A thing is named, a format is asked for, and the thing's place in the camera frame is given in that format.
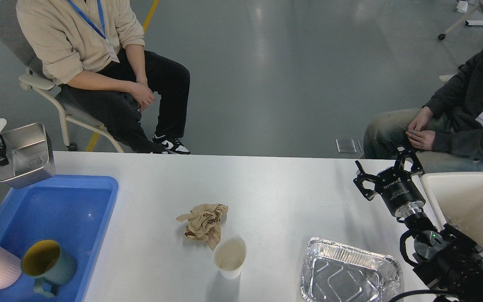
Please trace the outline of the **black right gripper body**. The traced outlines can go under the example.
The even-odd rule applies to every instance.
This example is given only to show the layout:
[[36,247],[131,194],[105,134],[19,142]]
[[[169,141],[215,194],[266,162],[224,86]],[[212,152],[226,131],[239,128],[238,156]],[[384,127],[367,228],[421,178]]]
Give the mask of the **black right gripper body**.
[[425,199],[412,181],[410,172],[390,167],[377,176],[374,189],[392,216],[407,218],[422,211]]

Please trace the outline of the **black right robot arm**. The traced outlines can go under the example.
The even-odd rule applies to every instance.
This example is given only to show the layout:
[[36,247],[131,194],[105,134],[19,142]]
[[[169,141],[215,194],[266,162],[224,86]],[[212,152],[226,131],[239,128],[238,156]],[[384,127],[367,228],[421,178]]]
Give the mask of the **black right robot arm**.
[[393,166],[368,174],[356,161],[353,180],[367,200],[380,195],[390,214],[408,229],[400,237],[400,253],[427,286],[397,294],[391,301],[418,294],[434,294],[436,302],[483,302],[483,248],[473,239],[445,224],[438,230],[424,212],[426,203],[412,176],[423,174],[413,149],[395,147]]

